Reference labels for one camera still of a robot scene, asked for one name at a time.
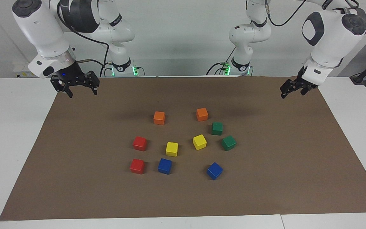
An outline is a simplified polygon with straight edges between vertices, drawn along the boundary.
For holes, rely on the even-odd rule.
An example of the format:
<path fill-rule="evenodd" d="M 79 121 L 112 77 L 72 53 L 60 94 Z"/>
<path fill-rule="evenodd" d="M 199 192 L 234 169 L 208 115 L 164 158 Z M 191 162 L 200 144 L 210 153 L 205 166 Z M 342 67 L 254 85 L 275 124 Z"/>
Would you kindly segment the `brown table mat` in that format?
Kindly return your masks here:
<path fill-rule="evenodd" d="M 0 220 L 366 212 L 366 171 L 324 97 L 315 89 L 282 99 L 284 82 L 101 78 L 98 95 L 58 93 Z M 207 146 L 196 150 L 201 134 Z M 225 151 L 230 135 L 237 145 Z M 136 136 L 146 151 L 133 148 Z M 167 142 L 178 143 L 177 157 Z M 130 171 L 134 158 L 145 162 L 142 175 Z M 161 158 L 172 161 L 169 175 L 158 172 Z M 215 181 L 214 162 L 223 168 Z"/>

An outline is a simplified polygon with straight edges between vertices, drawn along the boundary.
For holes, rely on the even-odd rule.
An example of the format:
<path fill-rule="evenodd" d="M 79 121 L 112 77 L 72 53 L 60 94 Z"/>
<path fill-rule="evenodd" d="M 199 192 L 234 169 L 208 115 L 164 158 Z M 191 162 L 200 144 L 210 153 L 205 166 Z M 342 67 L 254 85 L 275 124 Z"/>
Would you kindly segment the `red wooden cube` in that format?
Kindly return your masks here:
<path fill-rule="evenodd" d="M 135 174 L 142 175 L 144 173 L 145 162 L 144 160 L 134 158 L 130 165 L 130 171 Z"/>
<path fill-rule="evenodd" d="M 138 150 L 138 151 L 146 151 L 146 148 L 147 148 L 147 139 L 144 138 L 144 137 L 140 137 L 140 136 L 136 136 L 134 141 L 133 141 L 133 148 L 135 150 Z"/>

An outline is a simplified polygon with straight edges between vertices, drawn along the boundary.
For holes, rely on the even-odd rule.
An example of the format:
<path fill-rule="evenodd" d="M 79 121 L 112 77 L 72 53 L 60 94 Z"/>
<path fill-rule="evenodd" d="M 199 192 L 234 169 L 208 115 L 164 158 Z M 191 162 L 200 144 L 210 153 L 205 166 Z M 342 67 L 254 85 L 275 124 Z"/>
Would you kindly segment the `green wooden cube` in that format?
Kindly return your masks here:
<path fill-rule="evenodd" d="M 223 123 L 213 122 L 211 135 L 221 136 L 223 134 Z"/>
<path fill-rule="evenodd" d="M 236 147 L 237 141 L 234 139 L 233 136 L 230 135 L 230 136 L 223 138 L 221 141 L 221 144 L 225 151 L 229 151 Z"/>

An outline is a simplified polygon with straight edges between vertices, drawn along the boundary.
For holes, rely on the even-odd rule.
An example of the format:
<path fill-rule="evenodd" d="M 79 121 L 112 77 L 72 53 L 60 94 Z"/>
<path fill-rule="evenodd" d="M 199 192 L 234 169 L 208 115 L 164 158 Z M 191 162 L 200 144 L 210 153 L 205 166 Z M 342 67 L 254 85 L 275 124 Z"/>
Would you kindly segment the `yellow wooden cube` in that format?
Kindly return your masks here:
<path fill-rule="evenodd" d="M 207 146 L 207 141 L 204 137 L 204 135 L 199 135 L 199 136 L 195 136 L 192 140 L 193 145 L 195 147 L 196 150 L 200 150 L 203 149 Z"/>
<path fill-rule="evenodd" d="M 178 143 L 176 142 L 167 142 L 166 145 L 166 155 L 167 156 L 172 156 L 172 157 L 177 157 L 178 155 Z"/>

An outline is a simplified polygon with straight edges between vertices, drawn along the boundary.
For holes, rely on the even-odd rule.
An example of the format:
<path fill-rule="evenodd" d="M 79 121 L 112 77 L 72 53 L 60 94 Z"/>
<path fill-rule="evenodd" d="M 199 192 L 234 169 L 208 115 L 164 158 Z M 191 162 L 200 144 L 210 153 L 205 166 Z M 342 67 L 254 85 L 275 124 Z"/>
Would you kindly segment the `orange wooden cube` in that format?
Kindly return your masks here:
<path fill-rule="evenodd" d="M 166 114 L 161 111 L 155 111 L 153 116 L 153 122 L 156 125 L 164 125 L 166 120 Z"/>
<path fill-rule="evenodd" d="M 199 108 L 196 110 L 196 117 L 198 121 L 207 121 L 209 119 L 209 113 L 206 108 Z"/>

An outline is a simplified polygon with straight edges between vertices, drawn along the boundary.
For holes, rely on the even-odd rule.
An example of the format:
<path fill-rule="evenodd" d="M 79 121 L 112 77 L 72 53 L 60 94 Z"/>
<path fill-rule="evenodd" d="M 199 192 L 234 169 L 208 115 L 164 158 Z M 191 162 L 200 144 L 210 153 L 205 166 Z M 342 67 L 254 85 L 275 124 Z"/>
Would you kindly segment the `blue wooden cube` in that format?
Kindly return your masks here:
<path fill-rule="evenodd" d="M 158 164 L 158 172 L 169 175 L 171 173 L 172 161 L 161 158 Z"/>
<path fill-rule="evenodd" d="M 212 179 L 216 180 L 223 172 L 223 168 L 216 162 L 212 163 L 207 169 L 207 175 Z"/>

